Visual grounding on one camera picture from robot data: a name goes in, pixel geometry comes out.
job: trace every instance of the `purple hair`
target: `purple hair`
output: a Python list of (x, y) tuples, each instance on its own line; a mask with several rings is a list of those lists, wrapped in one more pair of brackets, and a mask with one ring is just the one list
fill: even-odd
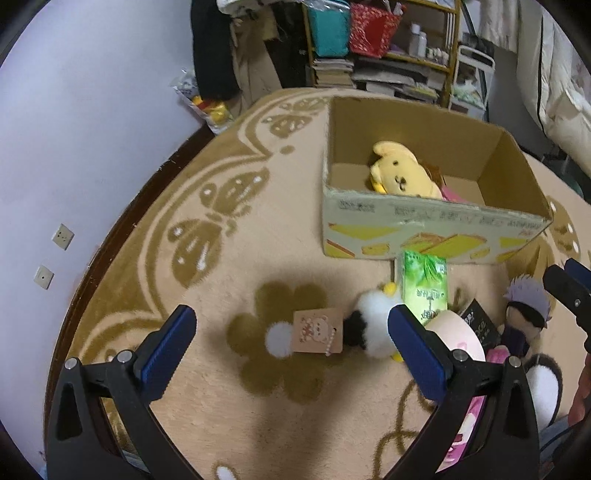
[(534, 277), (521, 275), (514, 278), (504, 297), (509, 301), (525, 303), (539, 312), (544, 321), (550, 320), (550, 300), (544, 286)]

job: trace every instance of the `black card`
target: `black card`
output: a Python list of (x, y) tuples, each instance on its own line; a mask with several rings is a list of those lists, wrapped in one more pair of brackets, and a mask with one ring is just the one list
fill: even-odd
[(474, 330), (485, 352), (499, 345), (501, 336), (495, 324), (476, 300), (472, 300), (461, 317)]

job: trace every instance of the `red bag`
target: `red bag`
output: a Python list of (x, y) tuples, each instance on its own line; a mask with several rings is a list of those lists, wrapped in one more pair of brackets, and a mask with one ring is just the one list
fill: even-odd
[(392, 13), (388, 0), (384, 0), (384, 5), (386, 10), (351, 3), (349, 49), (352, 52), (377, 59), (386, 55), (402, 15)]

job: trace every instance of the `white bottle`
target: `white bottle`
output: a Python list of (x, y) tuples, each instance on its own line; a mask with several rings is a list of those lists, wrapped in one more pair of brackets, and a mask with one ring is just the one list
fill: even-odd
[(408, 54), (411, 57), (418, 57), (418, 48), (421, 41), (421, 25), (413, 23), (410, 26), (410, 45), (408, 46)]
[(425, 32), (421, 32), (420, 37), (418, 39), (418, 52), (417, 57), (420, 59), (425, 58), (427, 54), (427, 34)]

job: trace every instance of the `beige carpet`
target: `beige carpet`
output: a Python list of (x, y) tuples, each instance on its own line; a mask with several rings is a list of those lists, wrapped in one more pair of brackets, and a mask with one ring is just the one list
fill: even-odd
[[(152, 409), (206, 479), (378, 479), (428, 417), (404, 365), (347, 350), (326, 358), (285, 348), (293, 310), (350, 309), (390, 276), (387, 262), (322, 253), (320, 159), (334, 94), (277, 92), (208, 145), (137, 225), (72, 344), (84, 363), (102, 362), (137, 346), (179, 303), (195, 309), (197, 335)], [(589, 207), (545, 167), (532, 167), (559, 215), (510, 263), (510, 274), (541, 275), (569, 254), (589, 265), (591, 239), (582, 236)], [(497, 323), (507, 284), (504, 266), (450, 273), (452, 295), (460, 287), (476, 296)], [(563, 410), (583, 364), (582, 343), (557, 306), (536, 348), (565, 370)]]

